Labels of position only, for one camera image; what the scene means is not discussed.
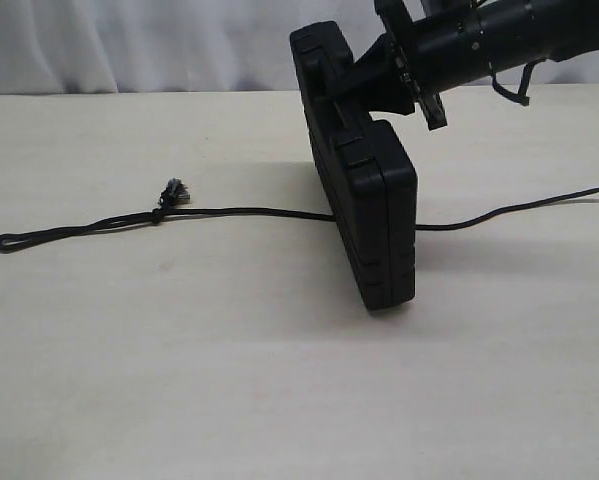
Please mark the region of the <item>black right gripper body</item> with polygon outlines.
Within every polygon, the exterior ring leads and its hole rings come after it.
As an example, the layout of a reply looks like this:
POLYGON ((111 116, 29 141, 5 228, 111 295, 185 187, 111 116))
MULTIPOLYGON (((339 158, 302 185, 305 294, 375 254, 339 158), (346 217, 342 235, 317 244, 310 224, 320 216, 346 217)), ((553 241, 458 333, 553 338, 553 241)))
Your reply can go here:
POLYGON ((405 3, 401 0, 376 0, 374 8, 394 47, 400 79, 419 104, 428 129, 445 127, 447 118, 440 95, 424 86, 415 22, 405 3))

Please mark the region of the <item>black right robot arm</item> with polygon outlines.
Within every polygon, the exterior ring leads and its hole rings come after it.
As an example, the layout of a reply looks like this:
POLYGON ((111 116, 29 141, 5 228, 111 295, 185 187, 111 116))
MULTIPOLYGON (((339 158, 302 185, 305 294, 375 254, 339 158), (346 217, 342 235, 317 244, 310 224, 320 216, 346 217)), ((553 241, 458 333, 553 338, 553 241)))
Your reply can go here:
POLYGON ((419 106, 429 129, 446 126, 442 92, 488 77, 522 106, 533 69, 599 50, 599 1, 426 1, 413 20, 402 1, 377 1, 385 32, 328 89, 371 111, 408 115, 419 106))

